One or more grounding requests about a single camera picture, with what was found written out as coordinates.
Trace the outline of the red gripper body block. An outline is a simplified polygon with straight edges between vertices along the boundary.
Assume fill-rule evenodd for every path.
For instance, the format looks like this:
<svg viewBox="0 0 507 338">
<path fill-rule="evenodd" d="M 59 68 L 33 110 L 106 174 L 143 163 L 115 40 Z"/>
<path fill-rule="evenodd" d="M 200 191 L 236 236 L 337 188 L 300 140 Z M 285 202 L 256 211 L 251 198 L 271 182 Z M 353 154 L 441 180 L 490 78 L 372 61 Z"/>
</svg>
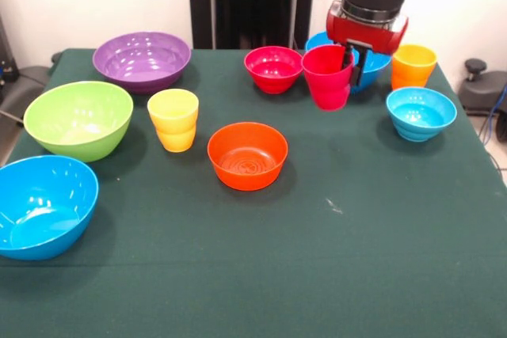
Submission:
<svg viewBox="0 0 507 338">
<path fill-rule="evenodd" d="M 367 21 L 347 13 L 348 5 L 342 0 L 332 2 L 326 17 L 328 38 L 337 44 L 351 44 L 366 47 L 375 53 L 393 55 L 407 30 L 408 17 L 401 14 L 390 21 Z"/>
</svg>

